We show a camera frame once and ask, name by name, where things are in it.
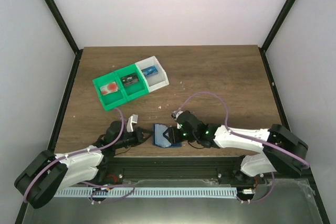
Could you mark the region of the blue leather card holder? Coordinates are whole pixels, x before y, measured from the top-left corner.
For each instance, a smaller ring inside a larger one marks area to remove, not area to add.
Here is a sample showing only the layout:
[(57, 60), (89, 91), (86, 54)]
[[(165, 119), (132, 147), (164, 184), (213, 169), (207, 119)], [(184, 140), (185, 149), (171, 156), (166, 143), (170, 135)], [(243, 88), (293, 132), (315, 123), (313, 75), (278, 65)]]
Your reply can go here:
[(171, 143), (167, 137), (168, 134), (165, 131), (168, 129), (166, 125), (163, 124), (153, 124), (153, 140), (152, 144), (161, 148), (175, 148), (181, 147), (181, 143)]

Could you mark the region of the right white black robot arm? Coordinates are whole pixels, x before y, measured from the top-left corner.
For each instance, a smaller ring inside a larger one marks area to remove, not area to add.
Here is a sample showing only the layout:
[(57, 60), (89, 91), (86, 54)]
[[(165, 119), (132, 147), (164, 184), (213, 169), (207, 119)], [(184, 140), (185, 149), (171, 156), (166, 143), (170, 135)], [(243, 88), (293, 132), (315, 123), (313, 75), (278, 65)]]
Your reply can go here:
[(237, 129), (226, 125), (203, 123), (190, 111), (172, 114), (176, 126), (155, 125), (154, 142), (160, 147), (178, 146), (182, 142), (196, 142), (203, 148), (237, 148), (255, 152), (241, 157), (233, 177), (244, 184), (252, 177), (278, 172), (299, 178), (309, 167), (305, 158), (308, 145), (279, 124), (268, 129)]

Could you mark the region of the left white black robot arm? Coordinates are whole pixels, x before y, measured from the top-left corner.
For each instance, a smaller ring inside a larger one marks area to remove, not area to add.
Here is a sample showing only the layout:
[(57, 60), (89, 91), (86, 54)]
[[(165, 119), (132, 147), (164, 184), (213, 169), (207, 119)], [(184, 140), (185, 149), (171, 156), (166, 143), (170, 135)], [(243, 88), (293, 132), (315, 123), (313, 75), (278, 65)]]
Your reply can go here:
[(127, 129), (123, 121), (113, 121), (106, 132), (88, 147), (55, 154), (42, 151), (16, 178), (15, 188), (23, 201), (38, 209), (46, 205), (54, 195), (75, 184), (86, 184), (106, 191), (120, 187), (122, 179), (108, 174), (108, 161), (121, 148), (133, 148), (146, 142), (153, 130), (141, 127)]

